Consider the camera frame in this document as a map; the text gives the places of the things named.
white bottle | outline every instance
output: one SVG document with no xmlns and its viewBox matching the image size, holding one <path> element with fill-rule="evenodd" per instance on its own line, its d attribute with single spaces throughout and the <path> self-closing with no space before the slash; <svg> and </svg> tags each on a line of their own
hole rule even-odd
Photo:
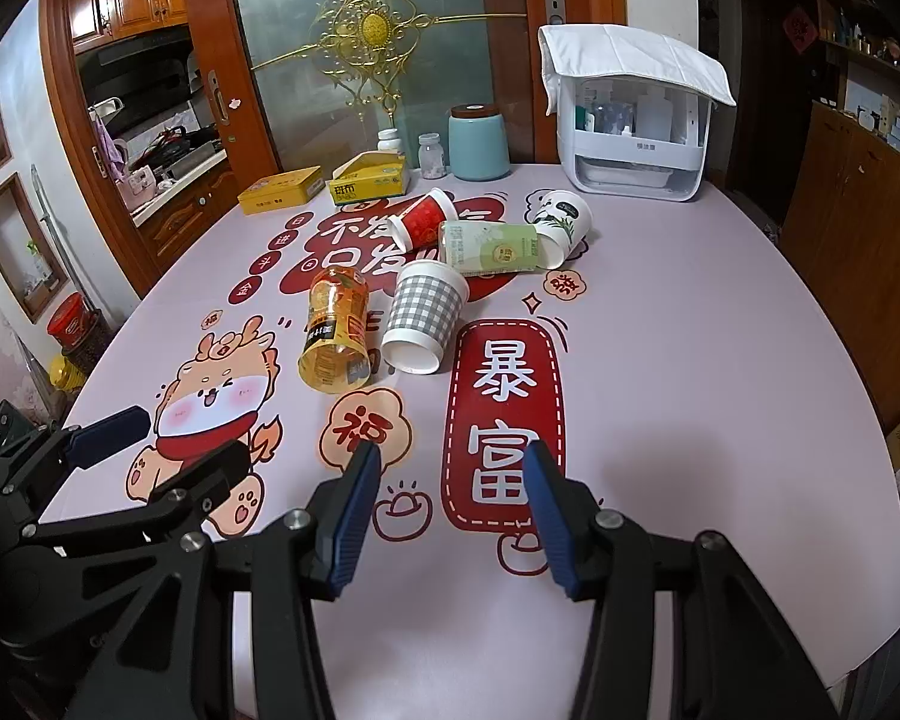
<svg viewBox="0 0 900 720">
<path fill-rule="evenodd" d="M 396 127 L 382 129 L 377 133 L 377 151 L 390 151 L 394 154 L 403 154 L 403 141 L 397 134 Z"/>
<path fill-rule="evenodd" d="M 666 98 L 664 88 L 656 84 L 648 86 L 648 94 L 636 100 L 636 137 L 669 141 L 673 122 L 674 103 Z"/>
</svg>

yellow juice bottle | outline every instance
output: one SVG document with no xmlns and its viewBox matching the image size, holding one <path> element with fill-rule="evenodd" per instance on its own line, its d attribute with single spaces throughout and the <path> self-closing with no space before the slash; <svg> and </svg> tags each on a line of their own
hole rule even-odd
<svg viewBox="0 0 900 720">
<path fill-rule="evenodd" d="M 329 266 L 310 285 L 307 338 L 296 363 L 300 378 L 327 394 L 357 389 L 370 379 L 364 340 L 367 281 L 352 268 Z"/>
</svg>

yellow tissue box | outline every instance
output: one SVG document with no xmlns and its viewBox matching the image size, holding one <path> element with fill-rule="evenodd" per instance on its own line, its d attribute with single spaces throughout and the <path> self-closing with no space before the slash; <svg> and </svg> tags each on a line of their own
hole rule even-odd
<svg viewBox="0 0 900 720">
<path fill-rule="evenodd" d="M 337 205 L 405 194 L 407 159 L 389 151 L 364 151 L 333 171 L 327 181 Z"/>
<path fill-rule="evenodd" d="M 319 166 L 303 167 L 261 178 L 241 191 L 237 199 L 246 215 L 259 214 L 310 202 L 323 186 Z"/>
</svg>

paper cup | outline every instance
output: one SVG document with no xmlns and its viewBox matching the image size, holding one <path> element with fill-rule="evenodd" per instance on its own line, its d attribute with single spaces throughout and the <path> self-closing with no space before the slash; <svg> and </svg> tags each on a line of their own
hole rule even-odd
<svg viewBox="0 0 900 720">
<path fill-rule="evenodd" d="M 407 373 L 433 373 L 469 298 L 466 279 L 451 266 L 436 260 L 406 264 L 380 343 L 384 360 Z"/>
<path fill-rule="evenodd" d="M 434 189 L 420 197 L 402 214 L 389 218 L 389 232 L 401 253 L 430 247 L 437 242 L 439 226 L 444 221 L 455 221 L 457 209 L 450 196 Z"/>
<path fill-rule="evenodd" d="M 574 191 L 554 190 L 543 196 L 533 215 L 539 236 L 540 266 L 559 268 L 583 240 L 593 224 L 593 214 Z"/>
</svg>

red paper cup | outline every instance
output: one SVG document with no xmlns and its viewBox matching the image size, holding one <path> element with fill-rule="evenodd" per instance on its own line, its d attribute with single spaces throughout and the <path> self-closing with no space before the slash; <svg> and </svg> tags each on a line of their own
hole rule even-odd
<svg viewBox="0 0 900 720">
<path fill-rule="evenodd" d="M 444 190 L 434 188 L 402 214 L 390 217 L 389 228 L 397 248 L 406 254 L 432 247 L 437 242 L 440 223 L 456 220 L 457 209 L 450 197 Z"/>
</svg>

